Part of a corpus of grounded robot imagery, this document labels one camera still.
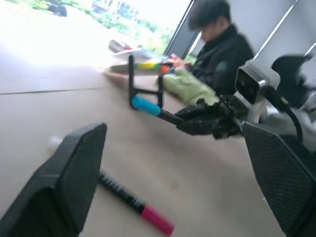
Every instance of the black stand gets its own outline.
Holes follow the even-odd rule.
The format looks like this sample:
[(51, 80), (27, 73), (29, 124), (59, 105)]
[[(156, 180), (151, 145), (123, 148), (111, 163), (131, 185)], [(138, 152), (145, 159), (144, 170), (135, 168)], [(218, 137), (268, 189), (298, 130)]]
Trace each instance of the black stand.
[(138, 93), (141, 94), (149, 94), (149, 95), (156, 95), (158, 98), (157, 105), (162, 108), (163, 107), (163, 75), (160, 74), (158, 76), (158, 91), (153, 90), (145, 90), (145, 89), (139, 89), (136, 88), (134, 85), (134, 75), (135, 75), (135, 68), (134, 68), (134, 56), (130, 55), (128, 57), (128, 93), (129, 93), (129, 105), (132, 109), (135, 109), (132, 100), (135, 95)]
[(98, 184), (107, 126), (65, 137), (0, 220), (1, 237), (78, 237)]

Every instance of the man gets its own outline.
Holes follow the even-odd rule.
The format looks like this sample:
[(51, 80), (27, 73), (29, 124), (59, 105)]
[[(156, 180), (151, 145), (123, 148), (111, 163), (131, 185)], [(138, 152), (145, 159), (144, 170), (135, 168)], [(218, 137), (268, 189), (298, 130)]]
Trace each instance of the man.
[(229, 4), (225, 0), (199, 0), (192, 9), (189, 27), (201, 31), (205, 46), (194, 65), (173, 55), (174, 66), (185, 66), (217, 96), (234, 94), (237, 69), (253, 58), (253, 52), (232, 24)]
[[(253, 52), (247, 40), (232, 24), (230, 7), (224, 0), (198, 1), (191, 12), (189, 27), (201, 31), (205, 46), (194, 65), (186, 64), (176, 55), (172, 57), (176, 68), (186, 67), (195, 76), (190, 79), (190, 83), (189, 80), (185, 81), (185, 90), (191, 90), (189, 97), (194, 98), (194, 103), (197, 102), (176, 114), (184, 120), (177, 128), (190, 135), (213, 134), (222, 137), (222, 131), (227, 132), (227, 135), (236, 134), (238, 131), (231, 122), (225, 117), (221, 118), (219, 103), (214, 97), (209, 98), (214, 93), (206, 93), (203, 87), (204, 84), (208, 85), (209, 90), (212, 91), (212, 88), (217, 96), (234, 94), (237, 69), (253, 58)], [(171, 77), (165, 78), (165, 84), (174, 88), (178, 86)], [(184, 98), (187, 92), (183, 86), (178, 88), (182, 91), (175, 89), (175, 94)]]

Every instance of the tree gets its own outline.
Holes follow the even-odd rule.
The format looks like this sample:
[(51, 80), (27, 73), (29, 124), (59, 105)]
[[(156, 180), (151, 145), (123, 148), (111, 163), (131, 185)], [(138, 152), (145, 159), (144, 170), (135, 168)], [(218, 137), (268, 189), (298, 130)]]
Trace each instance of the tree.
[(44, 0), (33, 0), (31, 6), (33, 9), (37, 9), (37, 10), (48, 9), (48, 5)]
[(117, 19), (109, 12), (104, 12), (100, 16), (100, 20), (101, 21), (99, 21), (99, 22), (109, 29), (118, 23)]
[(76, 0), (61, 0), (61, 3), (72, 6), (72, 7), (79, 7), (79, 3)]
[(159, 26), (156, 23), (145, 20), (145, 19), (141, 20), (140, 24), (148, 28), (153, 33), (155, 33), (159, 29)]

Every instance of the light green cloth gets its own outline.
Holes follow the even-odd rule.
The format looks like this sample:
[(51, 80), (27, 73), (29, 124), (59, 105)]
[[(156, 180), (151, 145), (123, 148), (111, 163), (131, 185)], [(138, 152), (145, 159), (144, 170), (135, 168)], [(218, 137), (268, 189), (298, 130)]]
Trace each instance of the light green cloth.
[(219, 101), (212, 88), (184, 68), (177, 68), (175, 74), (165, 75), (163, 85), (167, 92), (177, 96), (185, 104), (195, 104), (198, 99), (204, 99), (209, 105)]

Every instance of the car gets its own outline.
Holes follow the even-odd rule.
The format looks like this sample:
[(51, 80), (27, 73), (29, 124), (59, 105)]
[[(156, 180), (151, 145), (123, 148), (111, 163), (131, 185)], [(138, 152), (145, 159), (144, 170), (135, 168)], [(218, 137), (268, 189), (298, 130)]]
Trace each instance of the car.
[(67, 17), (67, 10), (65, 6), (58, 0), (46, 0), (48, 5), (48, 11), (54, 13), (54, 15)]
[(123, 41), (120, 41), (118, 39), (111, 39), (109, 42), (109, 49), (115, 53), (119, 53), (124, 50), (131, 50), (133, 48)]

